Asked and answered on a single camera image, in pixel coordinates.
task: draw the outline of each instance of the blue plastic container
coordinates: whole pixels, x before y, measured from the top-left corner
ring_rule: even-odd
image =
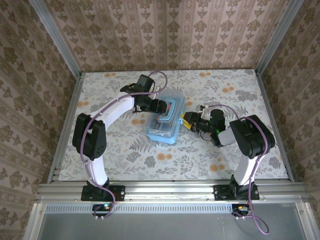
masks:
[[[178,89],[165,89],[157,98],[166,101],[170,107],[163,114],[153,113],[150,116],[145,125],[145,133],[153,141],[174,144],[182,124],[180,116],[185,112],[186,98]]]

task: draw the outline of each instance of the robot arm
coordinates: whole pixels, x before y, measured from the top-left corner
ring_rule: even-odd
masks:
[[[235,173],[230,180],[231,198],[241,198],[248,193],[250,179],[254,181],[254,169],[257,170],[261,160],[271,148],[275,146],[275,138],[262,121],[256,116],[248,118],[253,120],[263,131],[267,149],[263,136],[247,119],[237,119],[230,122],[230,127],[226,129],[224,112],[214,109],[210,113],[210,120],[202,119],[201,113],[186,112],[182,115],[184,125],[192,132],[210,133],[211,142],[218,148],[237,143],[241,151],[240,161]]]
[[[114,100],[131,93],[148,93],[155,82],[145,75],[141,75],[137,83],[127,85],[120,90],[120,93]],[[165,113],[167,110],[166,102],[154,99],[155,94],[152,95],[133,95],[122,98],[111,105],[107,111],[100,113],[102,109],[91,113],[92,116],[100,113],[100,115],[92,122],[88,132],[85,136],[83,154],[90,160],[87,162],[89,175],[92,180],[100,186],[108,182],[108,176],[105,172],[103,153],[107,147],[106,130],[108,127],[118,119],[126,111],[135,107],[135,112],[152,112],[152,113]],[[81,141],[84,135],[85,128],[89,121],[92,119],[91,115],[81,113],[75,123],[74,134],[72,138],[72,145],[76,147],[80,153]]]

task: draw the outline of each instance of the patterned wall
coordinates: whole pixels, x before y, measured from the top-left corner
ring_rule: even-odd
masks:
[[[253,69],[289,0],[46,0],[83,72]]]
[[[0,1],[0,239],[22,239],[75,79],[28,1]]]
[[[320,226],[320,1],[305,0],[262,79],[297,180]]]

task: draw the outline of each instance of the aluminum frame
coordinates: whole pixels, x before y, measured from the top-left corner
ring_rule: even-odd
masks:
[[[286,172],[288,173],[288,177],[289,177],[290,181],[294,182],[295,181],[295,176],[294,176],[294,174],[292,172],[292,169],[291,169],[291,166],[290,166],[290,163],[289,163],[289,159],[288,159],[288,156],[287,156],[287,153],[286,153],[286,150],[285,150],[285,146],[284,146],[284,143],[282,142],[282,139],[281,139],[281,136],[280,136],[279,128],[277,126],[277,122],[276,122],[276,119],[275,119],[274,112],[272,111],[272,108],[271,108],[271,105],[270,105],[270,101],[269,101],[269,98],[268,98],[268,94],[267,94],[266,88],[264,86],[264,83],[262,81],[260,73],[255,71],[255,74],[256,74],[257,81],[258,81],[258,84],[259,84],[259,87],[260,87],[260,90],[261,90],[261,94],[262,94],[262,98],[263,98],[263,101],[264,101],[264,104],[265,104],[265,107],[266,107],[266,111],[267,111],[267,113],[269,115],[269,118],[270,118],[271,126],[272,126],[273,133],[274,133],[274,137],[275,137],[275,140],[276,140],[277,145],[279,147],[280,154],[281,154],[281,156],[283,158],[282,160],[283,160]]]
[[[77,79],[81,75],[80,67],[78,66],[74,56],[72,55],[67,43],[64,40],[64,37],[60,33],[55,20],[51,16],[45,1],[43,0],[30,0],[31,5],[33,6],[36,14],[39,16],[41,22],[43,23],[45,29],[52,38],[57,49],[61,53],[65,63],[68,65],[70,71]]]
[[[74,122],[74,116],[77,110],[77,104],[82,91],[82,86],[84,84],[85,75],[86,74],[81,74],[78,77],[78,80],[75,82],[70,104],[66,112],[63,127],[61,130],[61,135],[59,137],[59,141],[55,149],[50,172],[46,181],[48,184],[53,181],[55,170],[58,166],[60,166],[62,160],[64,159],[69,140],[69,135],[71,132],[72,124]]]
[[[213,186],[228,184],[228,180],[176,180],[176,181],[112,181],[111,185],[126,187],[124,202],[118,205],[134,204],[201,204],[203,206],[221,204],[245,204],[247,201],[215,201]],[[308,240],[319,239],[319,229],[311,211],[308,198],[301,182],[290,182],[286,179],[257,179],[260,200],[254,204],[296,203],[297,211]],[[99,204],[104,202],[81,201],[84,181],[54,181],[51,184],[40,184],[35,204],[30,215],[24,239],[38,239],[46,208],[50,204],[74,205]]]
[[[258,64],[255,67],[255,70],[259,74],[262,75],[262,73],[266,69],[268,63],[270,62],[272,56],[276,52],[280,42],[285,36],[290,24],[295,18],[303,2],[304,0],[291,0],[288,3],[278,25],[276,26],[271,36],[271,39],[269,40],[265,50],[263,51],[262,56],[260,57]]]

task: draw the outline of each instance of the floral tablecloth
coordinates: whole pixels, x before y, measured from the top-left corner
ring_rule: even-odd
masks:
[[[199,111],[200,105],[224,104],[240,117],[256,114],[272,131],[256,75],[246,70],[176,70],[164,71],[168,89],[181,89],[186,97],[185,111]],[[136,83],[148,71],[86,73],[73,120],[71,134],[60,172],[60,181],[84,181],[88,176],[80,155],[72,146],[76,118],[90,114],[112,98],[127,84]],[[152,76],[163,86],[161,74]],[[228,109],[222,109],[226,125],[235,120]],[[145,134],[149,113],[127,111],[107,130],[104,167],[111,180],[185,180],[229,179],[238,166],[240,150],[236,143],[217,148],[183,125],[174,144],[150,140]],[[264,158],[256,178],[288,178],[278,145]]]

